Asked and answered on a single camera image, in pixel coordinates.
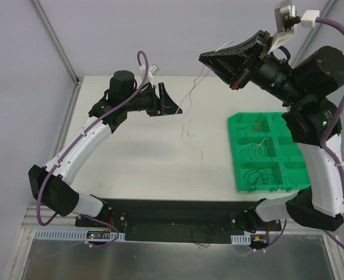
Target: white tabletop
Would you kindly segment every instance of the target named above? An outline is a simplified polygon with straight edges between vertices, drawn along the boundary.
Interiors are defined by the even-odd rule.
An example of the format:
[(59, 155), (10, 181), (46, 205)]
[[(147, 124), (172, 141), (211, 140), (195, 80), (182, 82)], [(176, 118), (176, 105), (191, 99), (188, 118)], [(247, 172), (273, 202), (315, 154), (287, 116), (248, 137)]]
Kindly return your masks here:
[[(85, 76), (68, 139), (79, 131), (88, 111), (108, 88), (110, 78)], [(193, 80), (187, 76), (158, 76), (154, 83), (164, 82), (179, 104)], [(128, 113), (128, 119), (80, 169), (73, 189), (102, 198), (155, 200), (256, 201), (289, 195), (283, 191), (236, 190), (227, 129), (227, 118), (233, 114), (282, 111), (281, 102), (252, 83), (232, 91), (217, 77), (206, 77), (191, 96), (192, 107), (185, 117), (189, 100), (182, 105), (182, 115)]]

